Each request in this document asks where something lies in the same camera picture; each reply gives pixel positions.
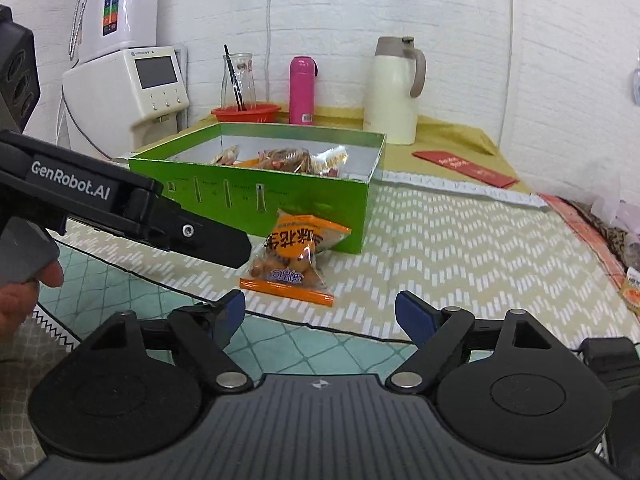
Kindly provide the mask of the person's left hand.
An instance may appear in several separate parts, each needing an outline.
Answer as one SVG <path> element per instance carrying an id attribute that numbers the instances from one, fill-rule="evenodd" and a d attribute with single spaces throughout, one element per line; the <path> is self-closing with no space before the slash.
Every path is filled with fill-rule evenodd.
<path id="1" fill-rule="evenodd" d="M 9 284 L 1 289 L 0 336 L 8 342 L 20 326 L 32 315 L 38 302 L 39 286 L 57 288 L 63 284 L 63 269 L 58 260 L 40 270 L 34 278 L 23 284 Z"/>

